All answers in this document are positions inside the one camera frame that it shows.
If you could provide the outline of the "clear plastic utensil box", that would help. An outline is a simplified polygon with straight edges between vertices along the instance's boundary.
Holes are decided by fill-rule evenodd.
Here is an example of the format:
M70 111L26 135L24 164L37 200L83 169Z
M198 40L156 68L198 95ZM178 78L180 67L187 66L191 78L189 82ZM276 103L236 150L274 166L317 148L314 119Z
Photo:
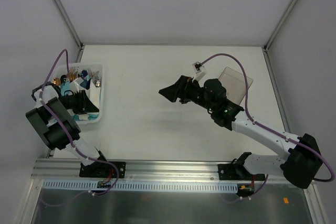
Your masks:
M226 89L227 99L240 105L246 94L244 75L230 67L226 67L218 79Z

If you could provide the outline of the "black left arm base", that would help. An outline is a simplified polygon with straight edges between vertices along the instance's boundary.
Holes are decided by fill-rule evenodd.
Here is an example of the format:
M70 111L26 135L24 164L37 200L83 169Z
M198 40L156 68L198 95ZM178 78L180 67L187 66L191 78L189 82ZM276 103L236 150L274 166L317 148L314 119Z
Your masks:
M108 178L111 175L112 178L116 178L118 170L119 178L124 178L126 171L126 162L112 162L112 163L115 165L115 168L113 168L111 165L99 162L93 162L91 165L88 166L81 164L79 177Z

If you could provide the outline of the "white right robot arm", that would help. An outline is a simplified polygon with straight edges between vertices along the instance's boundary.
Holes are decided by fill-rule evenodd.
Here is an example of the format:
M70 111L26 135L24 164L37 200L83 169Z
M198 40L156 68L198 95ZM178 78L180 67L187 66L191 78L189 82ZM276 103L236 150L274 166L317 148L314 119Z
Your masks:
M294 186L306 189L322 166L313 136L297 136L257 122L241 106L227 99L226 89L218 79L208 79L201 87L196 80L180 76L173 85L159 90L159 94L170 102L193 102L205 108L218 126L248 136L275 152L274 156L244 153L235 166L240 179L253 174L283 176Z

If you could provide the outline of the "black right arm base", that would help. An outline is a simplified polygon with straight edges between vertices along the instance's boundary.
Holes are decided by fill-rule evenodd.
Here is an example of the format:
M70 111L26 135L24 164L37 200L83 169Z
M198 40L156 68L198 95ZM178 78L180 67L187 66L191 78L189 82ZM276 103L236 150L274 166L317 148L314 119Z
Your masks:
M244 152L238 159L233 159L230 163L220 163L217 165L219 180L238 180L238 181L264 181L264 174L252 174L245 167L245 160L251 152Z

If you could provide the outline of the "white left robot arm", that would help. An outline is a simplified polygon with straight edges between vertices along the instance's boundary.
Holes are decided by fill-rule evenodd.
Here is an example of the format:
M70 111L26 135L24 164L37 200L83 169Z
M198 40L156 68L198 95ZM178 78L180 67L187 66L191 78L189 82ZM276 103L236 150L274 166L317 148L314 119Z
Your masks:
M64 150L79 158L82 173L107 175L111 165L101 151L81 138L81 130L68 112L81 115L99 111L85 91L62 95L58 86L46 82L32 91L32 97L36 105L26 118L43 143L51 150Z

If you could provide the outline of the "white paper napkin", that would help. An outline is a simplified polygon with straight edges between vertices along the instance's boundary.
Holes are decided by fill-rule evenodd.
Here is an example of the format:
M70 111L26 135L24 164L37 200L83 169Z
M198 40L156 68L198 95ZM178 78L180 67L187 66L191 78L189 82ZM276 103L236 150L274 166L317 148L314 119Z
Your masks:
M94 82L91 80L90 88L89 88L89 99L97 109L100 109L100 93L101 93L101 88L96 87Z

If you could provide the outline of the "wooden handled spoon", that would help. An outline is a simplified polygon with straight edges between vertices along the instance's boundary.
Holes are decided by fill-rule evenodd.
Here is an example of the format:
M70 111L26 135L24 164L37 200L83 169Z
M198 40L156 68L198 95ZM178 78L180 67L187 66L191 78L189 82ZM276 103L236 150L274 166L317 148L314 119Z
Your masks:
M96 87L101 87L101 81L100 81L100 80L97 80L97 81L95 82L95 86L96 86Z

